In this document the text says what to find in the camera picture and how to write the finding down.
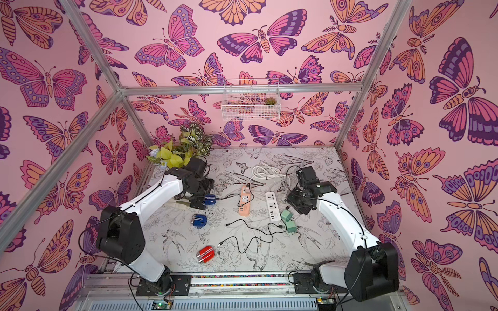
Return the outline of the orange power strip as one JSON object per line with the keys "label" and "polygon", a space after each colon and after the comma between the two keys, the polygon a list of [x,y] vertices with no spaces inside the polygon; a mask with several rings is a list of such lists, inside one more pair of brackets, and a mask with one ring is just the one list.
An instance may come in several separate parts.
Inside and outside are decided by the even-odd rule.
{"label": "orange power strip", "polygon": [[238,213],[240,216],[247,217],[250,215],[250,201],[252,199],[252,195],[242,195],[239,201]]}

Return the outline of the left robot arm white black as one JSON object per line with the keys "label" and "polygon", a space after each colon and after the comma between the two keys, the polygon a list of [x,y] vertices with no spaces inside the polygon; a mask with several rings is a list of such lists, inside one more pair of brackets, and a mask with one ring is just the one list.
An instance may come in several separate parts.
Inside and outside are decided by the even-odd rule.
{"label": "left robot arm white black", "polygon": [[144,226],[168,201],[186,195],[188,207],[203,211],[213,189],[203,158],[192,158],[182,168],[170,168],[153,186],[128,202],[108,206],[101,213],[96,246],[134,273],[154,295],[171,292],[171,271],[147,250]]}

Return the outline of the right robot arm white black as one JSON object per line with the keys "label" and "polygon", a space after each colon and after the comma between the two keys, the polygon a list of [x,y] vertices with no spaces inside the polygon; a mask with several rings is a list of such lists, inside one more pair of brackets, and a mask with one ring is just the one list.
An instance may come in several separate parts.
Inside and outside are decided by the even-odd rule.
{"label": "right robot arm white black", "polygon": [[312,265],[317,290],[334,286],[346,289],[358,302],[399,290],[398,251],[381,242],[348,209],[329,181],[320,181],[312,167],[296,171],[297,184],[286,197],[302,215],[318,211],[333,226],[350,256],[346,265],[332,261]]}

